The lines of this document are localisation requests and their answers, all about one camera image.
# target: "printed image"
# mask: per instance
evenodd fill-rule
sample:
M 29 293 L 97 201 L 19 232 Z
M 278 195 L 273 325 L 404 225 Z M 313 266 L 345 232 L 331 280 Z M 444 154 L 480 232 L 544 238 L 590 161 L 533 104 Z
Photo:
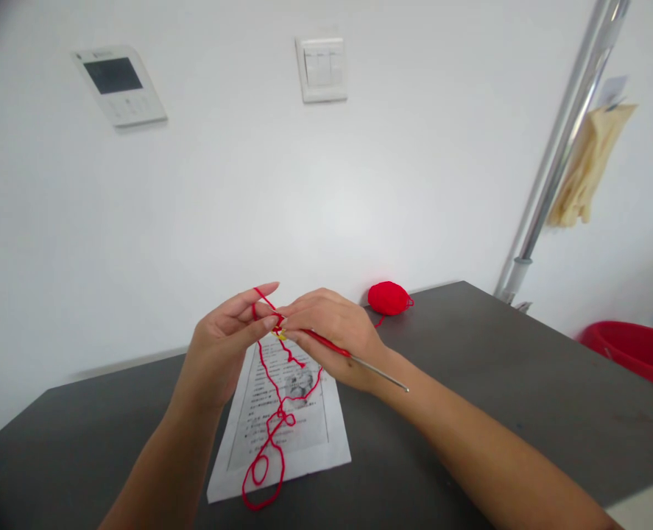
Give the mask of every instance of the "printed image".
M 292 376 L 289 376 L 284 387 L 285 395 L 289 396 L 292 399 L 303 398 L 309 393 L 314 387 L 314 374 L 311 373 L 311 370 L 306 367 L 298 370 Z M 306 401 L 299 400 L 293 402 L 293 405 L 299 407 L 300 405 L 306 405 Z

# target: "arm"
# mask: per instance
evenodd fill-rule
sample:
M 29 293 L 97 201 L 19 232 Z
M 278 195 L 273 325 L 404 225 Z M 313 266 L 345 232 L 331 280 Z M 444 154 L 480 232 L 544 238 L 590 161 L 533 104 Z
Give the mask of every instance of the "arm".
M 382 343 L 364 309 L 320 289 L 280 308 L 282 326 L 336 379 L 371 392 L 426 437 L 441 462 L 499 529 L 620 527 L 577 484 L 511 431 Z M 409 393 L 322 346 L 313 329 L 402 381 Z
M 277 283 L 260 286 L 265 294 Z M 223 406 L 236 389 L 245 350 L 278 321 L 254 289 L 206 315 L 196 326 L 172 401 L 144 446 L 102 530 L 188 528 L 211 457 Z M 252 304 L 259 317 L 252 322 Z

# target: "right hand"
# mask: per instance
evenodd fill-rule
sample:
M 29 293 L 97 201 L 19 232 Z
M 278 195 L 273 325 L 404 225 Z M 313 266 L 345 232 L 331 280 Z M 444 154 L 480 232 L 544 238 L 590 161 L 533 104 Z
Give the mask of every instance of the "right hand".
M 393 352 L 380 340 L 365 309 L 336 292 L 317 289 L 279 308 L 278 312 L 286 317 L 282 323 L 285 336 L 296 342 L 329 374 L 353 388 L 375 391 L 379 384 L 376 374 L 301 331 L 314 330 L 336 346 L 385 370 L 384 365 Z

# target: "printed instruction sheet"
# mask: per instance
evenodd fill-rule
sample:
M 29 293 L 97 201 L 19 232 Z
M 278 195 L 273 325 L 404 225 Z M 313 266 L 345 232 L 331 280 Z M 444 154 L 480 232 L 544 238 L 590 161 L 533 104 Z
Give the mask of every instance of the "printed instruction sheet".
M 302 369 L 295 362 L 287 362 L 287 352 L 272 334 L 261 343 L 269 375 L 280 387 L 282 398 L 306 395 L 317 380 L 320 367 L 316 361 L 294 342 L 286 341 L 285 346 L 300 362 L 306 363 L 306 367 Z M 208 482 L 209 503 L 241 494 L 245 473 L 267 440 L 266 422 L 278 407 L 275 388 L 265 376 L 255 343 L 246 352 L 216 464 Z M 321 384 L 311 393 L 308 402 L 285 400 L 284 411 L 296 419 L 293 427 L 283 423 L 274 435 L 274 441 L 284 452 L 285 481 L 350 462 L 336 381 L 326 371 L 322 371 Z M 270 423 L 271 429 L 279 421 L 275 416 Z M 245 482 L 246 492 L 277 484 L 280 480 L 279 452 L 268 444 L 263 455 L 269 458 L 267 476 L 259 487 L 249 476 Z M 262 477 L 264 470 L 264 460 L 261 460 L 256 466 L 255 477 Z

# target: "gray table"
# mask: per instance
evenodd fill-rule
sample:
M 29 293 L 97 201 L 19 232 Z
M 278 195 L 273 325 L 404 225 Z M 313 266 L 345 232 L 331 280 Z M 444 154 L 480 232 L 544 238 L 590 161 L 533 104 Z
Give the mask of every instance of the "gray table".
M 386 344 L 601 505 L 653 484 L 651 383 L 467 283 L 413 298 L 380 328 Z M 0 528 L 95 528 L 162 418 L 182 361 L 50 389 L 0 431 Z M 343 385 L 339 394 L 351 464 L 285 483 L 259 513 L 240 498 L 209 506 L 204 486 L 196 528 L 490 527 L 410 425 L 368 395 Z

